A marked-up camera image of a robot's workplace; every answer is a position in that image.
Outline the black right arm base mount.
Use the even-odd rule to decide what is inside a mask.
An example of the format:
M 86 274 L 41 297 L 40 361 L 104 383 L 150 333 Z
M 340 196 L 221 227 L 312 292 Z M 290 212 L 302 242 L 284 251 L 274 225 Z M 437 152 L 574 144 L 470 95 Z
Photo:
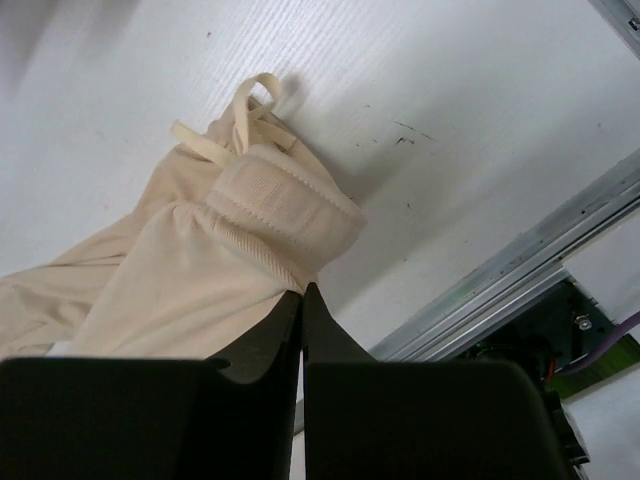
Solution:
M 536 295 L 458 357 L 518 364 L 541 395 L 570 477 L 585 479 L 584 465 L 590 461 L 587 447 L 551 382 L 565 368 L 586 358 L 613 330 L 595 303 L 563 280 Z

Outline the beige trousers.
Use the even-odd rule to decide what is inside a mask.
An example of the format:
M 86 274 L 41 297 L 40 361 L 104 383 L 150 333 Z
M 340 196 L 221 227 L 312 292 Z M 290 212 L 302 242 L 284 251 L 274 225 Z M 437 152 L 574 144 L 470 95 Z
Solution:
M 1 281 L 3 358 L 194 358 L 304 293 L 366 221 L 322 163 L 244 80 L 223 115 L 177 146 L 125 217 L 53 262 Z

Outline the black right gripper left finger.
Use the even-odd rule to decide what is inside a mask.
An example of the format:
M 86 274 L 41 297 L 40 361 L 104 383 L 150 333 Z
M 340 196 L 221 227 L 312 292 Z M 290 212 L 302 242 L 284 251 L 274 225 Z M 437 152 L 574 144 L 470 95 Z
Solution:
M 1 364 L 5 479 L 285 479 L 301 298 L 204 360 Z

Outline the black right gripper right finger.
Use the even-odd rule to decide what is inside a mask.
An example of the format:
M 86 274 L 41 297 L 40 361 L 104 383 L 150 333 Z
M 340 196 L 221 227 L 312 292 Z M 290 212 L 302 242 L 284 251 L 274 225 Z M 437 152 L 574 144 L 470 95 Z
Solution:
M 315 284 L 302 304 L 310 479 L 566 479 L 542 398 L 500 360 L 381 362 L 332 318 Z

